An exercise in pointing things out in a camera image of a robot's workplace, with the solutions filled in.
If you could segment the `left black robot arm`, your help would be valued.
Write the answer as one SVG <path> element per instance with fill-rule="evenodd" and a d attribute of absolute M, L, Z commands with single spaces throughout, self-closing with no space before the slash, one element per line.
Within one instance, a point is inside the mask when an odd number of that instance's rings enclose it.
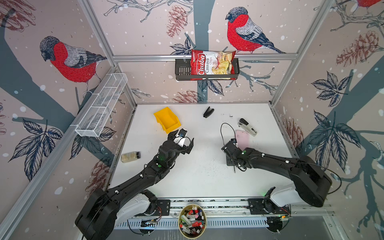
<path fill-rule="evenodd" d="M 134 177 L 106 191 L 98 188 L 90 195 L 75 220 L 87 240 L 107 239 L 117 224 L 118 212 L 135 197 L 142 195 L 150 202 L 156 199 L 147 188 L 165 178 L 180 154 L 189 154 L 193 149 L 194 139 L 177 138 L 177 130 L 169 133 L 158 153 Z"/>

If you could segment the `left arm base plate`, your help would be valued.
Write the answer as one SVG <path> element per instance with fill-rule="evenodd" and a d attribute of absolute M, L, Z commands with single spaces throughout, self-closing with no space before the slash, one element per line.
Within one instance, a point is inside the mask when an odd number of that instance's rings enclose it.
<path fill-rule="evenodd" d="M 170 200 L 154 200 L 150 202 L 148 209 L 144 212 L 145 216 L 168 216 L 170 214 Z"/>

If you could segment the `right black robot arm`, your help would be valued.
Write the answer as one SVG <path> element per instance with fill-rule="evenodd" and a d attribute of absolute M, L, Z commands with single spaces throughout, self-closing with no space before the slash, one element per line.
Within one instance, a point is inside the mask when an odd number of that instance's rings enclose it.
<path fill-rule="evenodd" d="M 321 208 L 332 185 L 332 180 L 324 168 L 304 156 L 302 158 L 283 158 L 262 153 L 252 148 L 239 149 L 232 142 L 222 147 L 231 165 L 239 170 L 261 169 L 292 181 L 291 184 L 276 188 L 267 193 L 267 199 L 275 206 L 284 207 L 302 203 Z"/>

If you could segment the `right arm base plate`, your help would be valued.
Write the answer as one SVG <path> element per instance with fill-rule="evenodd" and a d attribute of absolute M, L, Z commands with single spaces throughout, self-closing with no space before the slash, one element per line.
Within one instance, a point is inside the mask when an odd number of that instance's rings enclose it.
<path fill-rule="evenodd" d="M 279 207 L 271 200 L 263 198 L 248 199 L 247 209 L 251 215 L 290 215 L 291 208 L 289 205 Z"/>

